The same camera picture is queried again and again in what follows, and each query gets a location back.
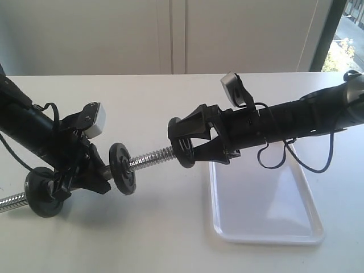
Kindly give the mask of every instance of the metal threaded rod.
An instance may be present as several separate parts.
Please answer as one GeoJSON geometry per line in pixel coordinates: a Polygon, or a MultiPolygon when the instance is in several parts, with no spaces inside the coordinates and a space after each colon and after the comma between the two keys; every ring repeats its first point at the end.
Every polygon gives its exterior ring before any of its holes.
{"type": "Polygon", "coordinates": [[[12,195],[7,198],[0,200],[0,213],[6,212],[8,210],[20,208],[21,206],[28,205],[25,192],[18,193],[17,195],[12,195]]]}
{"type": "MultiPolygon", "coordinates": [[[[131,171],[137,171],[144,169],[162,162],[166,162],[176,158],[172,146],[150,152],[145,155],[137,156],[129,160],[129,169],[131,171]]],[[[98,170],[98,172],[106,179],[112,179],[110,166],[105,166],[98,170]]],[[[18,193],[17,195],[9,196],[0,200],[0,213],[8,210],[20,208],[21,206],[28,205],[28,201],[25,192],[18,193]]]]}

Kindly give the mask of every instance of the black washer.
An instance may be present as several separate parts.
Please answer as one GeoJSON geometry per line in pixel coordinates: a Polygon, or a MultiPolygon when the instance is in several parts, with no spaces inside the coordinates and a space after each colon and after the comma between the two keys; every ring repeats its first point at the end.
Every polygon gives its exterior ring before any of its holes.
{"type": "Polygon", "coordinates": [[[131,195],[137,187],[135,172],[129,170],[130,155],[122,143],[115,143],[109,150],[111,174],[116,186],[124,195],[131,195]]]}
{"type": "MultiPolygon", "coordinates": [[[[46,167],[37,167],[34,170],[45,175],[53,175],[53,171],[46,167]]],[[[43,218],[50,218],[57,215],[63,207],[63,202],[53,199],[47,191],[47,183],[50,180],[30,172],[24,184],[25,194],[30,208],[43,218]]]]}
{"type": "MultiPolygon", "coordinates": [[[[180,121],[180,118],[172,118],[168,127],[180,121]]],[[[190,138],[183,139],[170,139],[173,152],[175,153],[179,163],[185,168],[192,168],[195,164],[195,157],[193,153],[193,144],[190,138]]]]}

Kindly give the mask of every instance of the table surface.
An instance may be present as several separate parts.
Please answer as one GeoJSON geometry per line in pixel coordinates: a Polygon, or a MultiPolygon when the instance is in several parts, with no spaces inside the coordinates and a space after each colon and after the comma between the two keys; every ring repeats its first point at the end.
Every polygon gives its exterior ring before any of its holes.
{"type": "MultiPolygon", "coordinates": [[[[11,79],[34,103],[59,107],[61,118],[91,101],[107,120],[93,139],[105,162],[122,142],[132,156],[169,146],[167,123],[199,104],[231,107],[223,75],[42,76],[11,79]]],[[[342,73],[242,75],[255,101],[296,100],[342,83],[342,73]]],[[[184,169],[177,160],[138,171],[136,193],[77,190],[54,218],[28,207],[0,214],[1,272],[362,272],[364,267],[364,126],[339,133],[329,170],[305,171],[326,231],[319,246],[259,246],[224,242],[212,228],[208,164],[184,169]]],[[[18,144],[29,165],[45,164],[18,144]]],[[[300,139],[299,156],[320,168],[328,137],[300,139]]],[[[0,198],[23,190],[27,171],[0,146],[0,198]]]]}

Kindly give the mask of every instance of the robotic arm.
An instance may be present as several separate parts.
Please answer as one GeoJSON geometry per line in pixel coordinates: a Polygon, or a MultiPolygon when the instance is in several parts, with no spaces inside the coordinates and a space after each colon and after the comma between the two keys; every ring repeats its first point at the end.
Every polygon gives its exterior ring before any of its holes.
{"type": "MultiPolygon", "coordinates": [[[[239,76],[229,73],[221,82],[239,110],[222,111],[218,105],[200,105],[186,118],[170,120],[171,147],[131,158],[123,144],[115,143],[109,151],[110,165],[106,166],[90,142],[104,126],[105,112],[100,103],[91,102],[81,112],[59,120],[55,104],[33,104],[12,81],[0,75],[0,130],[54,168],[32,169],[0,134],[10,154],[30,171],[25,192],[0,200],[0,212],[29,204],[39,216],[52,217],[59,213],[73,190],[83,188],[104,194],[111,189],[111,178],[122,193],[130,195],[136,187],[136,170],[166,160],[177,158],[185,168],[191,168],[196,161],[229,164],[230,159],[240,156],[240,149],[261,144],[267,148],[277,141],[283,141],[293,154],[289,144],[296,138],[330,134],[329,160],[322,170],[304,165],[293,155],[310,171],[324,172],[331,161],[334,133],[364,123],[364,75],[350,71],[344,80],[339,86],[315,91],[297,101],[268,107],[254,102],[239,76]],[[43,113],[49,106],[53,108],[53,120],[43,113]],[[218,134],[214,139],[210,134],[212,128],[218,134]],[[192,138],[209,141],[193,147],[192,138]]],[[[265,148],[258,152],[259,162],[265,148]]],[[[278,168],[284,160],[285,157],[277,166],[266,168],[278,168]]]]}

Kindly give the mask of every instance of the white tray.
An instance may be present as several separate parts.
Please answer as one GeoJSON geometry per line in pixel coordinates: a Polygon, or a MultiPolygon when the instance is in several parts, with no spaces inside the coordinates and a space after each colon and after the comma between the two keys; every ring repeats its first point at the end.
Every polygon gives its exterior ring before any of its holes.
{"type": "MultiPolygon", "coordinates": [[[[210,163],[215,231],[229,242],[321,243],[324,229],[301,167],[287,152],[282,167],[265,169],[257,162],[260,148],[242,150],[227,166],[210,163]]],[[[261,158],[274,166],[282,153],[283,144],[274,143],[261,158]]]]}

